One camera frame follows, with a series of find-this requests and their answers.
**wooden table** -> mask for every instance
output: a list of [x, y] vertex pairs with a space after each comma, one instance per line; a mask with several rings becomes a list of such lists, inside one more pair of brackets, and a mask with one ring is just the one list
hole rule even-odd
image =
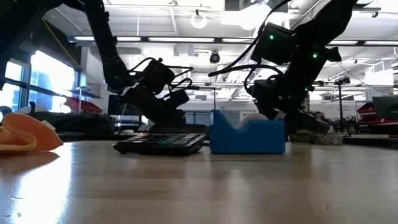
[[397, 223], [398, 152], [120, 155], [111, 142], [0, 157], [0, 223]]

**ceiling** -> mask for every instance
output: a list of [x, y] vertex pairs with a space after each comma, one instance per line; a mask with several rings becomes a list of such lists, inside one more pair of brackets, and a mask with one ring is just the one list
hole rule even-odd
[[[290, 5], [292, 10], [283, 14], [281, 23], [285, 26], [287, 24], [296, 26], [300, 22], [305, 22], [327, 2], [328, 0], [294, 0]], [[170, 7], [169, 3], [176, 4], [172, 0], [104, 0], [104, 3], [106, 10], [110, 13], [111, 30], [117, 36], [253, 37], [255, 29], [247, 30], [244, 21], [260, 24], [264, 17], [264, 15], [254, 17], [247, 14], [232, 14], [232, 17], [227, 17], [229, 13], [224, 12], [223, 0], [177, 0], [178, 7]], [[375, 0], [369, 7], [372, 8], [368, 12], [354, 12], [347, 30], [338, 39], [398, 40], [398, 3], [391, 0]], [[380, 7], [381, 10], [376, 18], [372, 18], [375, 7]], [[199, 15], [207, 18], [207, 24], [202, 29], [194, 28], [191, 23], [195, 9], [199, 10]], [[67, 6], [60, 6], [48, 12], [45, 18], [67, 35], [91, 35], [84, 13]], [[246, 46], [179, 44], [177, 49], [189, 49], [184, 51], [188, 53], [188, 57], [179, 57], [178, 52], [175, 53], [175, 44], [119, 44], [118, 47], [138, 48], [145, 57], [156, 55], [170, 63], [189, 64], [195, 67], [195, 72], [192, 73], [195, 81], [196, 74], [201, 76], [197, 77], [198, 80], [203, 80], [206, 73], [218, 68], [219, 65], [211, 64], [208, 60], [212, 51], [218, 51], [221, 55], [221, 63], [227, 64], [240, 55]], [[343, 61], [345, 69], [360, 76], [372, 64], [379, 63], [381, 61], [379, 58], [386, 60], [387, 68], [391, 59], [394, 58], [394, 49], [392, 47], [340, 47], [340, 54], [345, 59]], [[318, 78], [327, 79], [343, 71], [339, 65], [327, 63]]]

